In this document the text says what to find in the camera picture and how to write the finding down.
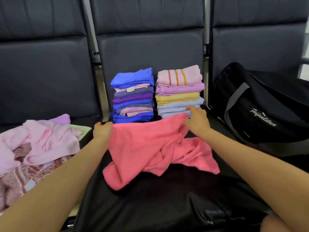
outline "stack of folded towels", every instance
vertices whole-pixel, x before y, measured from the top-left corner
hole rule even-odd
[[[153,114],[152,68],[130,73],[118,73],[110,83],[115,89],[114,124],[150,121]]]
[[[186,111],[186,107],[199,107],[204,103],[204,99],[200,97],[200,92],[205,88],[202,79],[198,65],[158,72],[155,96],[158,115],[166,118],[187,113],[191,117],[191,112]]]

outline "towel label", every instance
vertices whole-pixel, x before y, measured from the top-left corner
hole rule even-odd
[[[134,86],[127,88],[127,92],[133,92],[134,91]]]

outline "black duffel bag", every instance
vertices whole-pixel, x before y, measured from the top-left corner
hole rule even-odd
[[[226,66],[214,82],[216,114],[245,144],[274,156],[309,154],[309,82]]]

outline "white logo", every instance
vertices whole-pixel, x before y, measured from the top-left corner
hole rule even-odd
[[[262,120],[269,123],[270,125],[276,126],[276,124],[274,124],[270,119],[268,119],[267,117],[264,117],[266,116],[264,112],[262,112],[264,116],[262,116],[262,113],[257,113],[257,109],[252,109],[252,111],[250,112],[253,112],[254,116],[260,117]]]

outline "seat backrest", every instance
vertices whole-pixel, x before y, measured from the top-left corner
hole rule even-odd
[[[204,0],[90,0],[108,105],[119,72],[198,65],[203,74]]]
[[[0,125],[100,116],[81,0],[0,0]]]
[[[211,0],[209,84],[231,62],[297,77],[308,14],[309,0]]]

